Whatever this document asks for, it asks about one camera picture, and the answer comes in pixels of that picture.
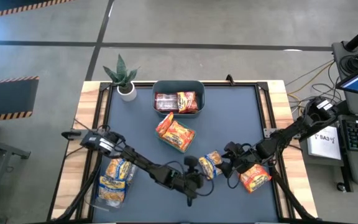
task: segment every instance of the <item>gray bowl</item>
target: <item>gray bowl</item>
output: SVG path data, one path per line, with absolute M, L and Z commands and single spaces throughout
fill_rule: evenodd
M 193 114 L 181 114 L 174 112 L 174 118 L 195 118 L 204 108 L 205 95 L 204 95 L 204 84 L 200 81 L 188 81 L 188 80 L 161 80 L 154 83 L 153 86 L 153 95 L 152 95 L 152 107 L 157 112 L 157 114 L 164 118 L 169 114 L 169 112 L 161 112 L 155 109 L 155 93 L 177 93 L 180 91 L 195 91 L 197 97 L 197 113 Z

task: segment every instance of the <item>potted plant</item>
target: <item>potted plant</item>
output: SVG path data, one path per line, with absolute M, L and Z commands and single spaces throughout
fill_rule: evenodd
M 118 55 L 116 72 L 110 70 L 108 67 L 105 66 L 103 66 L 103 68 L 104 71 L 111 78 L 113 85 L 117 86 L 117 91 L 121 95 L 121 98 L 124 101 L 134 100 L 136 97 L 136 89 L 132 81 L 136 77 L 137 69 L 130 71 L 128 74 L 127 68 L 121 55 Z

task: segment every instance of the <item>green leaves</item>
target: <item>green leaves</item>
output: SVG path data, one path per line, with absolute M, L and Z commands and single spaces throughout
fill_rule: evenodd
M 118 55 L 117 61 L 117 72 L 113 72 L 108 67 L 103 66 L 104 71 L 111 78 L 112 82 L 115 85 L 119 86 L 127 86 L 130 82 L 136 77 L 137 69 L 132 70 L 127 74 L 127 68 L 125 66 L 125 62 L 122 59 L 121 55 Z

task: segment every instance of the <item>concrete floor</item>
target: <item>concrete floor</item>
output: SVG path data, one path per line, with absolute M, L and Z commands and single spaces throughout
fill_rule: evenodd
M 7 41 L 0 45 L 0 78 L 40 76 L 33 116 L 0 122 L 2 142 L 32 151 L 28 161 L 12 160 L 15 169 L 0 186 L 0 217 L 8 223 L 47 217 L 67 145 L 60 133 L 73 122 L 94 49 L 12 46 L 9 41 L 96 42 L 107 5 L 108 0 L 76 0 L 0 17 L 0 40 Z M 353 0 L 115 0 L 103 42 L 327 47 L 357 33 L 358 1 Z M 118 53 L 129 67 L 141 66 L 138 80 L 216 80 L 230 73 L 235 79 L 288 83 L 332 59 L 330 52 L 102 48 L 92 80 L 108 80 L 102 65 L 114 67 Z M 331 72 L 336 78 L 335 67 Z M 327 73 L 312 83 L 329 84 Z M 315 93 L 307 86 L 297 95 Z M 335 189 L 338 170 L 306 169 L 319 216 L 358 223 L 358 186 L 342 194 Z

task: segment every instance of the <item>white plant pot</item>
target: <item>white plant pot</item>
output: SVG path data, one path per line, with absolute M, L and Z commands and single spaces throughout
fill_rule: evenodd
M 132 101 L 136 98 L 136 89 L 135 89 L 135 85 L 133 82 L 131 82 L 132 85 L 132 91 L 129 93 L 121 93 L 119 91 L 119 86 L 117 86 L 117 91 L 118 93 L 121 95 L 122 100 L 124 101 Z

